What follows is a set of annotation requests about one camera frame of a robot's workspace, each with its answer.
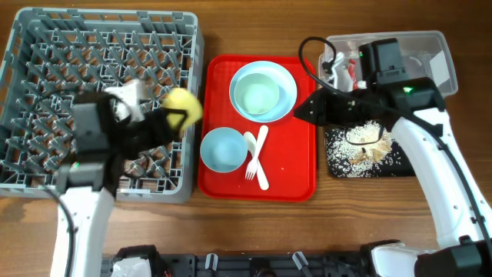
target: yellow sponge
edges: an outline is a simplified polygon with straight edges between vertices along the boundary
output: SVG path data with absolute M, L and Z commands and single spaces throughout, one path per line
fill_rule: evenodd
M 198 121 L 203 116 L 203 108 L 200 102 L 188 90 L 184 88 L 173 88 L 167 98 L 161 100 L 161 107 L 181 109 L 188 112 L 188 118 L 184 121 L 180 132 Z M 168 122 L 171 128 L 178 126 L 183 115 L 169 114 Z

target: red tray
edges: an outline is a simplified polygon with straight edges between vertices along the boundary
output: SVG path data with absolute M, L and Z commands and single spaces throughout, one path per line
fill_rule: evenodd
M 258 137 L 262 123 L 243 118 L 231 104 L 229 84 L 243 65 L 256 61 L 276 62 L 294 76 L 298 87 L 298 107 L 313 91 L 311 80 L 298 58 L 276 56 L 220 55 L 208 66 L 204 101 L 202 139 L 218 127 L 230 127 L 241 134 L 249 131 Z M 294 111 L 276 122 L 266 123 L 267 139 L 261 149 L 260 162 L 270 188 L 260 189 L 258 179 L 244 178 L 251 155 L 237 170 L 230 173 L 211 171 L 200 159 L 198 186 L 208 196 L 220 199 L 301 202 L 309 199 L 316 189 L 316 128 L 294 118 Z

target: plastic container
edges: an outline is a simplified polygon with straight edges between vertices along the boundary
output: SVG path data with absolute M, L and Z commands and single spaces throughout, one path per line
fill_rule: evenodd
M 458 90 L 456 73 L 454 72 L 453 59 L 447 47 L 444 35 L 439 31 L 418 32 L 381 32 L 356 35 L 332 35 L 327 40 L 335 46 L 337 52 L 343 52 L 345 59 L 355 61 L 355 76 L 361 80 L 361 67 L 359 65 L 360 45 L 380 39 L 396 38 L 400 45 L 401 55 L 407 72 L 411 78 L 429 77 L 434 80 L 443 97 L 453 95 Z M 321 54 L 318 63 L 320 78 L 327 80 L 321 63 L 333 58 L 333 52 L 327 46 Z
M 29 114 L 40 94 L 74 85 L 102 90 L 143 78 L 152 84 L 143 108 L 158 108 L 174 86 L 197 95 L 203 48 L 198 19 L 190 12 L 20 10 L 0 68 L 0 95 L 6 96 L 0 118 L 0 195 L 47 197 L 38 186 L 56 183 L 53 173 L 70 144 L 73 99 L 54 95 Z M 148 151 L 147 177 L 121 179 L 117 199 L 187 201 L 193 141 L 194 126 L 182 141 Z
M 262 125 L 268 135 L 259 160 L 270 188 L 261 190 L 258 179 L 246 180 L 246 168 L 251 160 L 230 173 L 217 173 L 200 161 L 198 186 L 208 196 L 220 199 L 302 202 L 316 189 L 316 127 L 294 118 L 294 111 L 275 122 L 258 123 L 244 118 L 231 104 L 229 85 L 234 74 L 244 65 L 256 61 L 275 62 L 288 70 L 298 88 L 294 108 L 314 91 L 314 81 L 304 72 L 299 58 L 250 55 L 220 55 L 207 70 L 202 138 L 219 127 L 230 127 L 241 134 L 246 131 L 258 137 Z

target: white fork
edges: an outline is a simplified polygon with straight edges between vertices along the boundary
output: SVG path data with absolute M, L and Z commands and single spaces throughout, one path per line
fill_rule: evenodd
M 258 133 L 258 140 L 256 141 L 256 150 L 254 151 L 253 159 L 248 163 L 248 168 L 246 169 L 246 179 L 252 180 L 256 175 L 258 169 L 258 156 L 260 155 L 261 147 L 263 146 L 264 140 L 267 138 L 268 127 L 263 125 L 260 127 L 260 132 Z

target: green light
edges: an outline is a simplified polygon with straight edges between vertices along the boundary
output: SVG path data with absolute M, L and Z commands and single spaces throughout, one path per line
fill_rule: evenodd
M 411 88 L 411 87 L 403 87 L 403 91 L 405 93 L 410 93 L 414 88 Z

